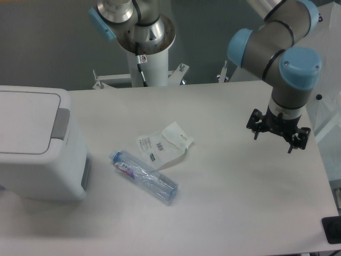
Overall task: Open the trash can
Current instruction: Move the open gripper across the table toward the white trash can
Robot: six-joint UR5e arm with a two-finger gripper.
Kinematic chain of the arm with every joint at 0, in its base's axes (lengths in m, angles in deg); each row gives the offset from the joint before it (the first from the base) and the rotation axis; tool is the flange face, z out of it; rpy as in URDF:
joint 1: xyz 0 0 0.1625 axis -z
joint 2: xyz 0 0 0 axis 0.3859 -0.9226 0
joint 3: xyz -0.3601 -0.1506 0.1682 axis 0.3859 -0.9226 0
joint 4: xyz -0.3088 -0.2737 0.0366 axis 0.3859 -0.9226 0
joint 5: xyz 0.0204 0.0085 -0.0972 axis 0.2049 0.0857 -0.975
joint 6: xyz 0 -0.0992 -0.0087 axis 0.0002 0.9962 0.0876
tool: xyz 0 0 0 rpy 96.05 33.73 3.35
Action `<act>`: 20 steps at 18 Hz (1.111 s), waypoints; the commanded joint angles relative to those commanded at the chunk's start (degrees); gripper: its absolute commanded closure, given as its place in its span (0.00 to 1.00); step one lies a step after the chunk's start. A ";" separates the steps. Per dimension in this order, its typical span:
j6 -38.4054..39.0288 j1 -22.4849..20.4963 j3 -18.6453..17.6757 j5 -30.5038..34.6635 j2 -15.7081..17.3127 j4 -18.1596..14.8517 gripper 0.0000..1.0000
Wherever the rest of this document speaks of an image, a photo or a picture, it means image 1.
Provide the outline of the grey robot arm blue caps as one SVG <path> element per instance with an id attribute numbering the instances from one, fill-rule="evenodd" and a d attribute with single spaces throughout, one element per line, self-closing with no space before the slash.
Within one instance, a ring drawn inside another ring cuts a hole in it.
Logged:
<path id="1" fill-rule="evenodd" d="M 296 44 L 318 24 L 319 11 L 312 1 L 249 1 L 265 24 L 257 31 L 237 31 L 229 42 L 228 58 L 272 86 L 266 113 L 254 109 L 246 127 L 254 137 L 276 134 L 289 150 L 304 150 L 309 127 L 297 126 L 302 111 L 318 83 L 320 55 Z"/>

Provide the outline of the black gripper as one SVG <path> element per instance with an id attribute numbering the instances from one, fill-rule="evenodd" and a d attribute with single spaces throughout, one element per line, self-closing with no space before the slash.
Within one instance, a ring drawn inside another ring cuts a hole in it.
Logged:
<path id="1" fill-rule="evenodd" d="M 254 140 L 263 132 L 270 132 L 275 135 L 287 138 L 290 144 L 287 153 L 291 153 L 293 149 L 305 150 L 311 129 L 308 127 L 299 128 L 297 126 L 299 117 L 294 119 L 284 119 L 283 113 L 277 116 L 268 108 L 266 114 L 263 115 L 258 109 L 254 109 L 246 125 L 254 134 Z"/>

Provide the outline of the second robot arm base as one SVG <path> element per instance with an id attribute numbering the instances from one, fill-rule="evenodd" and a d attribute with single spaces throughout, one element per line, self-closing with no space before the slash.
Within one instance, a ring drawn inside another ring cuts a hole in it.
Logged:
<path id="1" fill-rule="evenodd" d="M 160 1 L 97 1 L 88 15 L 105 39 L 135 55 L 160 53 L 175 41 L 175 26 L 161 13 Z"/>

